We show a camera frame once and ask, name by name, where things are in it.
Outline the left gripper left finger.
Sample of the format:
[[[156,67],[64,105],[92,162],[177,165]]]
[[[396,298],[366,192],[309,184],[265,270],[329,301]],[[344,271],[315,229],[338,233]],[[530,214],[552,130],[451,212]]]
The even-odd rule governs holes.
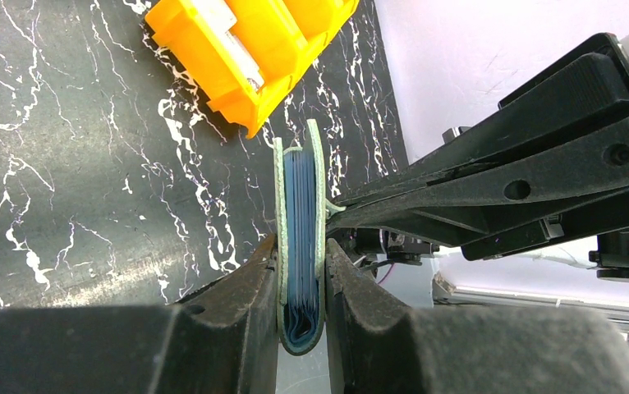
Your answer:
[[[171,305],[0,310],[0,393],[272,393],[275,236]]]

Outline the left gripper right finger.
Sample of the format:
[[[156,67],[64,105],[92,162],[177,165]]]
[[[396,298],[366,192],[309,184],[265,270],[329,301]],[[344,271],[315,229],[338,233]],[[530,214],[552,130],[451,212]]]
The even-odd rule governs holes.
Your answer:
[[[413,308],[326,244],[334,393],[629,393],[629,345],[599,312]]]

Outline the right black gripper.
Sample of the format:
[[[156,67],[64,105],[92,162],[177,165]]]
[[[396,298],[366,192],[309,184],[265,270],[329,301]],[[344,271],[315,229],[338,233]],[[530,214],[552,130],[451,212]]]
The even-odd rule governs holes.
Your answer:
[[[469,260],[595,236],[585,257],[598,278],[629,282],[629,56],[613,34],[589,37],[497,112],[349,191],[347,203],[367,205],[335,215],[330,228],[463,245]]]

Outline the green card holder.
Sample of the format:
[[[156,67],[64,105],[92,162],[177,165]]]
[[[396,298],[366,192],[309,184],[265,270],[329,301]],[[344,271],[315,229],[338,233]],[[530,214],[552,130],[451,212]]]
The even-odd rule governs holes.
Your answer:
[[[306,122],[307,140],[285,148],[273,141],[277,223],[277,309],[280,342],[291,355],[313,350],[324,330],[326,223],[343,207],[327,197],[318,123]]]

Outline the orange divided bin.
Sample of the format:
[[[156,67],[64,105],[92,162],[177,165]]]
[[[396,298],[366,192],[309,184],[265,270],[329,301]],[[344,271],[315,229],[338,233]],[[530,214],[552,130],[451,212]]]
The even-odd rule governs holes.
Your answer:
[[[315,59],[353,16],[356,1],[226,1],[236,35],[264,78],[255,92],[197,15],[191,1],[162,0],[145,14],[152,39],[168,49],[205,92],[209,108],[247,137],[260,131]]]

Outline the white cards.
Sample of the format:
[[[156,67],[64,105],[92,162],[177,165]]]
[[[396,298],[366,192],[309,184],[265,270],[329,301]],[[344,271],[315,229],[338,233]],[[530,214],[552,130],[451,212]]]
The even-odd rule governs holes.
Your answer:
[[[264,78],[260,74],[255,59],[236,35],[237,18],[227,2],[223,0],[192,0],[191,5],[196,9],[197,15],[205,21],[209,31],[226,49],[228,57],[236,63],[248,85],[255,92],[258,92],[264,84]]]

